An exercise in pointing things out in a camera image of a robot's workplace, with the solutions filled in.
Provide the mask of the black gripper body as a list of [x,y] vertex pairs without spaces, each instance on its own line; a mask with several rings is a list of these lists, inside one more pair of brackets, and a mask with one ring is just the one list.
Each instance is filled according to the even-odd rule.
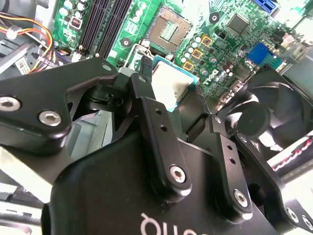
[[180,143],[193,188],[169,204],[155,194],[143,141],[132,133],[69,165],[42,215],[45,235],[274,235],[257,207],[233,224],[217,209],[210,153]]

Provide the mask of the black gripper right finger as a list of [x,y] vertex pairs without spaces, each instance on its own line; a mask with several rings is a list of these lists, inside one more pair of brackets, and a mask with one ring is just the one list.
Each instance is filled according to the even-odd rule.
[[313,231],[312,217],[293,194],[288,194],[286,185],[253,144],[239,136],[235,142],[227,137],[224,123],[209,111],[200,85],[188,89],[185,108],[191,108],[187,115],[193,119],[186,132],[189,142],[211,153],[213,189],[223,217],[233,224],[242,224],[254,216],[254,204],[239,158],[239,153],[243,153],[264,190],[263,207],[268,223],[279,233],[297,228]]

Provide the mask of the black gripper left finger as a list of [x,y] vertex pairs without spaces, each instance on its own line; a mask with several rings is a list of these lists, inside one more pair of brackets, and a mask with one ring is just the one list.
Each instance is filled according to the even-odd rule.
[[133,122],[144,138],[153,189],[178,202],[192,189],[191,177],[163,103],[150,79],[131,69],[117,71],[100,58],[7,78],[0,82],[0,145],[19,160],[10,176],[41,201],[50,201],[58,175],[71,160],[62,153],[72,125],[98,111],[122,118],[111,146]]

